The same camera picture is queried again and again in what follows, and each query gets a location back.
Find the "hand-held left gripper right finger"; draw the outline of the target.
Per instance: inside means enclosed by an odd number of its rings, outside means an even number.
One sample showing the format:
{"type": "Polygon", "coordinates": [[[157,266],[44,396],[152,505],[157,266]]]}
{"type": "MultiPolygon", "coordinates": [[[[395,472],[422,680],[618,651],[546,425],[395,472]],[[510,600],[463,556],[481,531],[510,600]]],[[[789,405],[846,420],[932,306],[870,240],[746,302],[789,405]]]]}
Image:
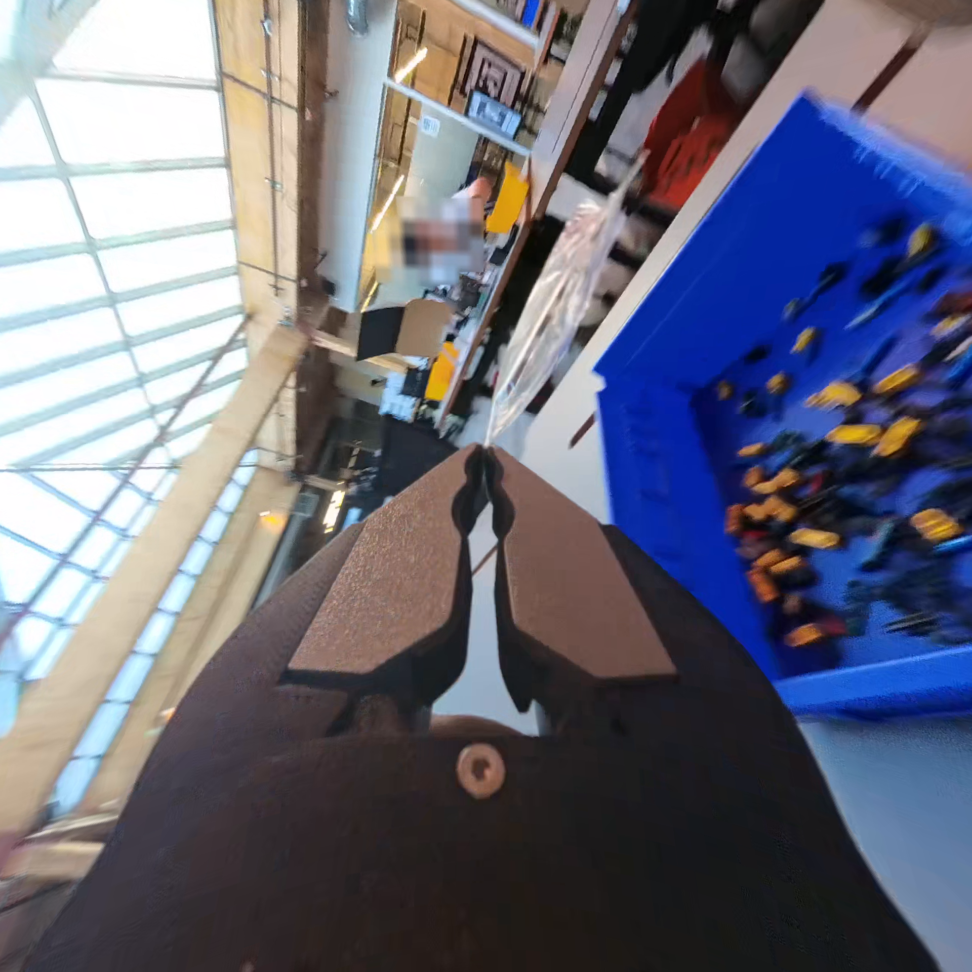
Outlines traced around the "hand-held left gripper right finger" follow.
{"type": "Polygon", "coordinates": [[[677,680],[604,526],[501,447],[491,449],[498,652],[517,710],[547,712],[677,680]]]}

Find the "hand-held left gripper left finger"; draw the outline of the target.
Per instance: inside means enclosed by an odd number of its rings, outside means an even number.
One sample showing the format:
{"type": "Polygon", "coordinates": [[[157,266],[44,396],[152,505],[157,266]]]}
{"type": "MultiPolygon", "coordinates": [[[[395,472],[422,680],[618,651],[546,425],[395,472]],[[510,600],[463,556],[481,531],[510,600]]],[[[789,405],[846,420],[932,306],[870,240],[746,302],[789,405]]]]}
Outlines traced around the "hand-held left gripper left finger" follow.
{"type": "Polygon", "coordinates": [[[467,654],[481,481],[483,447],[469,445],[363,521],[287,681],[413,709],[455,685],[467,654]]]}

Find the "blue plastic bin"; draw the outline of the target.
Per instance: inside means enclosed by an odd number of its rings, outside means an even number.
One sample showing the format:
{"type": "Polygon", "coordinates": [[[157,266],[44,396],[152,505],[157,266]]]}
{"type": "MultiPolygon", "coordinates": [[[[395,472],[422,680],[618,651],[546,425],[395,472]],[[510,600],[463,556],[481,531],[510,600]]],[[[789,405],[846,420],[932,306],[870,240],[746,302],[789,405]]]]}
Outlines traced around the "blue plastic bin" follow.
{"type": "Polygon", "coordinates": [[[795,713],[970,715],[970,645],[785,674],[730,540],[693,396],[773,336],[868,226],[940,224],[970,265],[970,175],[800,96],[700,218],[595,370],[614,523],[738,637],[795,713]]]}

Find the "clear plastic bag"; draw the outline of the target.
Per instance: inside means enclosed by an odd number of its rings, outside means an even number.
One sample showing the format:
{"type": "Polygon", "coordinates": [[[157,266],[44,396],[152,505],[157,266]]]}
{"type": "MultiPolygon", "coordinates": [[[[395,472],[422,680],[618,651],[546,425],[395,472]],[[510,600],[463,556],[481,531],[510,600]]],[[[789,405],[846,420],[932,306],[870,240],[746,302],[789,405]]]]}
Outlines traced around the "clear plastic bag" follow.
{"type": "Polygon", "coordinates": [[[642,149],[603,201],[581,202],[566,221],[511,334],[494,388],[484,445],[495,445],[527,410],[567,352],[626,215],[624,202],[650,151],[642,149]]]}

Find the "pile of lego pieces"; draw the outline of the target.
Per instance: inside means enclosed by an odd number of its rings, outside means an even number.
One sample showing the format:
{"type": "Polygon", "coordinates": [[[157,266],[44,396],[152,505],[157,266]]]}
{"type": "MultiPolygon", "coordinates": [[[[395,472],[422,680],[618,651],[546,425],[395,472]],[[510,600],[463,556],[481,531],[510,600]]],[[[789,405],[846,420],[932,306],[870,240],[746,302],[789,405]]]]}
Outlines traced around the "pile of lego pieces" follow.
{"type": "Polygon", "coordinates": [[[867,227],[692,400],[785,674],[970,645],[970,265],[867,227]]]}

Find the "black monitor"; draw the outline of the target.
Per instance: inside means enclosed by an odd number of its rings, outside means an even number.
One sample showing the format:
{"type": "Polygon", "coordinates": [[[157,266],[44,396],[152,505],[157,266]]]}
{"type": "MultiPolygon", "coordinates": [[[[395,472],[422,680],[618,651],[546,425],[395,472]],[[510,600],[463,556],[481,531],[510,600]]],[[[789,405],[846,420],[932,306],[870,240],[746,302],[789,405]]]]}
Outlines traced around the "black monitor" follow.
{"type": "Polygon", "coordinates": [[[383,415],[381,454],[374,488],[381,497],[395,496],[457,451],[430,427],[383,415]]]}

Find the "small yellow box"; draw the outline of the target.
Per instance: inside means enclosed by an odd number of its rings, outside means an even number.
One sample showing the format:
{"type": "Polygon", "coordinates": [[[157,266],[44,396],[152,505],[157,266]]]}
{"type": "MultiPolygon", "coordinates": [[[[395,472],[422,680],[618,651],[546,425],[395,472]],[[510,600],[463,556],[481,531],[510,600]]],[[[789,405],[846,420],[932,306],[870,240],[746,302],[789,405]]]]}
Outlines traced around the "small yellow box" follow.
{"type": "Polygon", "coordinates": [[[462,352],[454,340],[444,341],[439,355],[432,362],[422,399],[441,402],[449,393],[456,370],[461,364],[462,352]]]}

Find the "red crate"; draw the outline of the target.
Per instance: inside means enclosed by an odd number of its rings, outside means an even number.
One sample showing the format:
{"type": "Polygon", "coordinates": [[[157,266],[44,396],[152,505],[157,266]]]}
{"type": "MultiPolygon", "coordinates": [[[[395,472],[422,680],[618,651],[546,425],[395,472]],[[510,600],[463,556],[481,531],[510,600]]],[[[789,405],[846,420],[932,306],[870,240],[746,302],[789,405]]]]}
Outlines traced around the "red crate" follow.
{"type": "Polygon", "coordinates": [[[750,107],[722,79],[722,68],[698,59],[668,93],[643,141],[641,195],[680,210],[730,141],[750,107]]]}

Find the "black and white marker sign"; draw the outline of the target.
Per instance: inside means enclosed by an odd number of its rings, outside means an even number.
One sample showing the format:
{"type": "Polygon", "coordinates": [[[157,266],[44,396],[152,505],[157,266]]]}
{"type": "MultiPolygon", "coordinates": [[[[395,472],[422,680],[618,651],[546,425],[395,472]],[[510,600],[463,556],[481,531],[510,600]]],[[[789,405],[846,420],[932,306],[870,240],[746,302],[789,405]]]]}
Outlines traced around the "black and white marker sign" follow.
{"type": "Polygon", "coordinates": [[[485,93],[506,106],[516,107],[528,79],[527,67],[503,54],[486,40],[471,38],[465,44],[458,93],[467,98],[485,93]]]}

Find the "small wall screen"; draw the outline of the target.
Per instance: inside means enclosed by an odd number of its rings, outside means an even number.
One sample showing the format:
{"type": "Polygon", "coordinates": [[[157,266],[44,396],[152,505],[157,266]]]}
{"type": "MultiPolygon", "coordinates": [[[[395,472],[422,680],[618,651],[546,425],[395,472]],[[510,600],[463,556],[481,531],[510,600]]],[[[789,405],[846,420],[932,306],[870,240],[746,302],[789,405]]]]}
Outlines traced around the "small wall screen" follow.
{"type": "Polygon", "coordinates": [[[469,93],[465,115],[488,131],[508,140],[515,140],[522,122],[520,111],[480,90],[469,93]]]}

